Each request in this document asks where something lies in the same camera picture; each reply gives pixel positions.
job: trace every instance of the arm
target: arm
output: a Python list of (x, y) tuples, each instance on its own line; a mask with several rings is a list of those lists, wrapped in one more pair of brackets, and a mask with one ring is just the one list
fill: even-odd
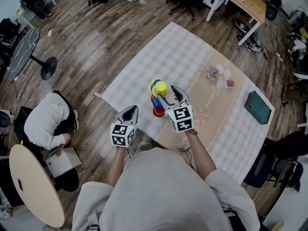
[(109, 173), (108, 173), (108, 180), (107, 184), (114, 187), (119, 180), (120, 176), (123, 173), (124, 167), (124, 158), (125, 158), (125, 148), (124, 147), (117, 147), (115, 158), (111, 164)]
[(215, 163), (197, 135), (185, 131), (189, 144), (192, 148), (192, 155), (197, 167), (198, 175), (204, 180), (216, 169)]

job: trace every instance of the hand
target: hand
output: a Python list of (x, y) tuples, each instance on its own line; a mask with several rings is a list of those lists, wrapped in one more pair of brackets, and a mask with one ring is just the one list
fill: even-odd
[(63, 148), (58, 148), (58, 149), (56, 150), (56, 155), (57, 155), (57, 156), (60, 156), (62, 150), (63, 150)]

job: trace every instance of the wooden desk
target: wooden desk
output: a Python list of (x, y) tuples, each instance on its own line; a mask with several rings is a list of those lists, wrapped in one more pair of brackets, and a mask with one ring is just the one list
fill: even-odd
[(35, 156), (24, 146), (10, 152), (10, 171), (14, 186), (28, 209), (42, 222), (61, 227), (65, 215), (57, 191)]
[[(210, 13), (208, 14), (208, 16), (206, 18), (207, 22), (211, 19), (212, 14), (213, 14), (213, 12), (215, 10), (215, 7), (216, 7), (218, 1), (219, 0), (215, 0), (214, 1), (213, 7), (211, 8), (211, 11), (210, 11)], [(244, 0), (244, 1), (241, 1), (241, 0), (230, 0), (230, 1), (234, 2), (240, 8), (245, 10), (248, 14), (250, 14), (257, 21), (257, 23), (250, 29), (250, 31), (248, 33), (245, 34), (245, 36), (238, 43), (238, 45), (240, 46), (241, 44), (243, 44), (245, 42), (246, 39), (248, 39), (248, 37), (250, 35), (252, 35), (252, 33), (262, 23), (265, 23), (266, 4), (262, 0)]]

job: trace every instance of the green book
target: green book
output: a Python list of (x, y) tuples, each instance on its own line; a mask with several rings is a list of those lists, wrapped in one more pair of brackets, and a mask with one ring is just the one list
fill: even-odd
[(256, 91), (249, 93), (244, 107), (261, 125), (269, 122), (271, 109)]

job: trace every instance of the floor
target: floor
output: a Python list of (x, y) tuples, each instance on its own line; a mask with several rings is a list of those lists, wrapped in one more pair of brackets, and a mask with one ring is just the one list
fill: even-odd
[[(40, 67), (29, 61), (23, 73), (28, 77), (28, 96), (32, 98), (38, 87), (42, 87), (43, 94), (38, 100), (27, 103), (25, 78), (20, 77), (16, 81), (17, 106), (18, 110), (25, 105), (33, 108), (47, 93), (57, 89), (79, 111), (80, 130), (73, 135), (72, 145), (82, 161), (78, 168), (80, 187), (90, 180), (104, 182), (115, 154), (115, 148), (109, 141), (109, 126), (116, 112), (93, 93), (103, 93), (129, 61), (171, 21), (217, 49), (265, 93), (276, 109), (268, 138), (278, 140), (295, 131), (297, 123), (303, 122), (303, 107), (300, 103), (290, 103), (283, 108), (280, 100), (281, 91), (292, 78), (288, 74), (288, 70), (292, 70), (292, 62), (286, 54), (284, 36), (284, 25), (287, 22), (282, 12), (279, 12), (275, 21), (267, 22), (268, 26), (261, 25), (257, 31), (268, 51), (282, 55), (285, 67), (275, 56), (267, 61), (263, 54), (255, 55), (244, 46), (237, 46), (238, 30), (232, 19), (240, 18), (248, 22), (249, 16), (231, 2), (215, 12), (209, 23), (205, 21), (208, 8), (196, 11), (196, 20), (191, 21), (185, 11), (168, 15), (174, 5), (165, 4), (165, 0), (110, 0), (105, 5), (91, 6), (90, 9), (88, 0), (58, 0), (57, 3), (52, 8), (51, 18), (43, 22), (35, 21), (41, 29), (42, 39), (34, 56), (41, 60), (56, 56), (58, 68), (51, 79), (43, 81), (40, 78)], [(75, 19), (69, 26), (55, 27)], [(46, 33), (51, 27), (52, 37), (48, 42)], [(6, 74), (0, 86), (0, 96), (3, 97), (1, 107), (15, 111), (14, 85), (10, 85), (3, 96), (10, 82)], [(17, 138), (11, 129), (8, 131), (6, 145), (11, 148), (16, 143)], [(255, 201), (257, 212), (261, 215), (279, 193), (279, 188), (274, 189), (272, 182), (261, 189), (243, 186)], [(68, 224), (72, 221), (78, 192), (59, 191)]]

